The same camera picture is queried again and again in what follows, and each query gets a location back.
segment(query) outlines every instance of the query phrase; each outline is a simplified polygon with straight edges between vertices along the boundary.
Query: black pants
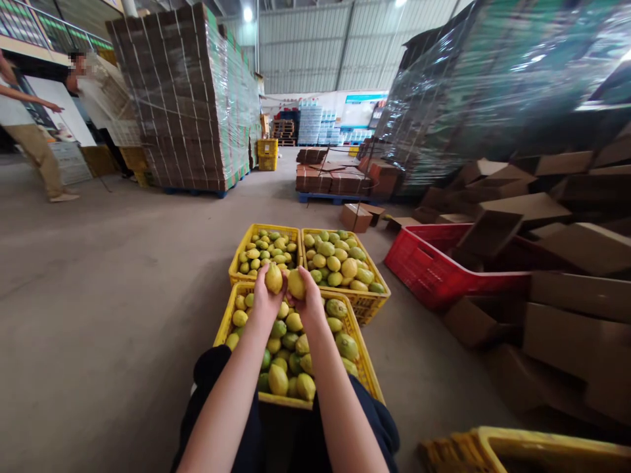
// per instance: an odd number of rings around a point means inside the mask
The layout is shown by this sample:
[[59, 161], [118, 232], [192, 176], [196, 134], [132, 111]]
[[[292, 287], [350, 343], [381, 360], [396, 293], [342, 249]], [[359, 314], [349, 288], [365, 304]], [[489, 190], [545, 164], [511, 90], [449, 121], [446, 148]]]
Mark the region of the black pants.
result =
[[[175, 472], [179, 466], [195, 421], [202, 407], [204, 407], [204, 402], [206, 402], [210, 390], [228, 362], [230, 354], [230, 349], [227, 346], [218, 346], [208, 350], [195, 363], [193, 378], [197, 389], [191, 396], [182, 420], [179, 449], [173, 461], [172, 472]], [[368, 418], [370, 427], [372, 427], [377, 438], [379, 448], [381, 448], [381, 453], [386, 460], [388, 468], [391, 472], [397, 471], [394, 454], [399, 450], [400, 446], [399, 433], [388, 409], [382, 403], [373, 399], [362, 384], [353, 376], [350, 376], [350, 380]], [[296, 442], [296, 447], [292, 452], [290, 472], [321, 473], [332, 471], [324, 440], [317, 392], [314, 399], [314, 409], [300, 426], [296, 438], [300, 438], [300, 442]], [[256, 392], [254, 393], [250, 415], [245, 425], [232, 471], [237, 473], [265, 471], [263, 428], [258, 416], [258, 394]]]
[[110, 136], [110, 133], [107, 131], [107, 128], [99, 128], [99, 134], [101, 135], [101, 138], [103, 138], [103, 141], [105, 142], [108, 149], [110, 150], [110, 153], [112, 153], [112, 156], [116, 160], [116, 163], [118, 164], [118, 167], [123, 173], [123, 176], [125, 177], [133, 176], [133, 171], [131, 171], [127, 167], [127, 164], [125, 164], [123, 155], [120, 152], [120, 149], [118, 149], [118, 146], [114, 144], [114, 140], [112, 140], [112, 137]]

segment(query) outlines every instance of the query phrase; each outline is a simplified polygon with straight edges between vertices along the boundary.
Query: railing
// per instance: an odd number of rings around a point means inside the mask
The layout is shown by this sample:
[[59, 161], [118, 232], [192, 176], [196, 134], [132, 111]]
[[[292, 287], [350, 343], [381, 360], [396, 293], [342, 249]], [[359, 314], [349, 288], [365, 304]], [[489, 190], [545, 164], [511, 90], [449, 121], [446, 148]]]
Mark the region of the railing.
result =
[[19, 0], [0, 0], [0, 35], [64, 54], [112, 50], [109, 41]]

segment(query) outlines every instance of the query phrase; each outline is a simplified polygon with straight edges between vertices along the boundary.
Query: corrugated metal wall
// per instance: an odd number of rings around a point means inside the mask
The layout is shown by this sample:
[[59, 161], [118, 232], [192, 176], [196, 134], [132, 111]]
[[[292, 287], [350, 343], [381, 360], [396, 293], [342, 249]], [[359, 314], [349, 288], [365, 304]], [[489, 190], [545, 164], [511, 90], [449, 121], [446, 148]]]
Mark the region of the corrugated metal wall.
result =
[[[389, 89], [411, 37], [445, 24], [471, 0], [356, 0], [260, 15], [266, 93]], [[254, 67], [255, 22], [219, 18]]]

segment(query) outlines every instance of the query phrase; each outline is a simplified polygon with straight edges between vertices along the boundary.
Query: white shirt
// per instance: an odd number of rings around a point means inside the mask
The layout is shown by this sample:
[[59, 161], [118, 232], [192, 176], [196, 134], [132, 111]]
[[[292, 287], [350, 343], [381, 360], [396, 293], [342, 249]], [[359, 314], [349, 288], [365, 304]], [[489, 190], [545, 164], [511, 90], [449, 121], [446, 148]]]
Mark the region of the white shirt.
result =
[[77, 86], [79, 87], [81, 105], [83, 105], [87, 114], [90, 115], [90, 120], [92, 120], [94, 126], [98, 129], [107, 128], [107, 123], [111, 118], [99, 103], [99, 99], [104, 97], [99, 83], [88, 77], [78, 76]]
[[[0, 75], [0, 84], [5, 87], [10, 87], [2, 75]], [[21, 101], [0, 95], [0, 125], [14, 126], [34, 124], [35, 120], [33, 120], [33, 117], [31, 117], [31, 114], [26, 110], [26, 107]]]

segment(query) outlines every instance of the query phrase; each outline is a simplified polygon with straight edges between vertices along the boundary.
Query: person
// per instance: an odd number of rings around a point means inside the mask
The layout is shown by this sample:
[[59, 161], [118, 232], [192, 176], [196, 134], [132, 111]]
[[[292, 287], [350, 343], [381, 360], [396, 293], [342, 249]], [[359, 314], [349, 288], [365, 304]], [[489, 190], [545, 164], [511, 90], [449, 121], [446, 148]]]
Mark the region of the person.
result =
[[195, 365], [197, 385], [181, 425], [172, 472], [264, 471], [262, 426], [256, 386], [260, 360], [272, 324], [287, 299], [299, 312], [309, 339], [317, 391], [313, 411], [295, 435], [290, 471], [370, 473], [396, 471], [396, 425], [386, 407], [346, 373], [325, 315], [319, 288], [305, 268], [304, 301], [287, 292], [287, 278], [275, 295], [258, 272], [254, 307], [234, 352], [218, 346]]
[[90, 80], [86, 75], [85, 53], [71, 53], [70, 62], [72, 63], [72, 67], [70, 69], [68, 79], [66, 80], [66, 88], [70, 92], [79, 96], [81, 104], [89, 115], [90, 120], [92, 120], [92, 123], [97, 128], [99, 135], [103, 138], [105, 145], [108, 147], [110, 153], [112, 153], [112, 156], [118, 164], [118, 167], [122, 172], [122, 177], [125, 179], [132, 178], [133, 171], [127, 167], [123, 154], [114, 143], [110, 133], [107, 131], [107, 122], [110, 118], [95, 98], [101, 94], [100, 91], [97, 90], [99, 85], [95, 81]]
[[33, 166], [39, 170], [50, 202], [67, 202], [79, 198], [64, 188], [59, 165], [46, 138], [21, 102], [43, 105], [54, 113], [63, 108], [34, 95], [13, 89], [18, 85], [12, 66], [0, 50], [0, 125], [18, 143]]

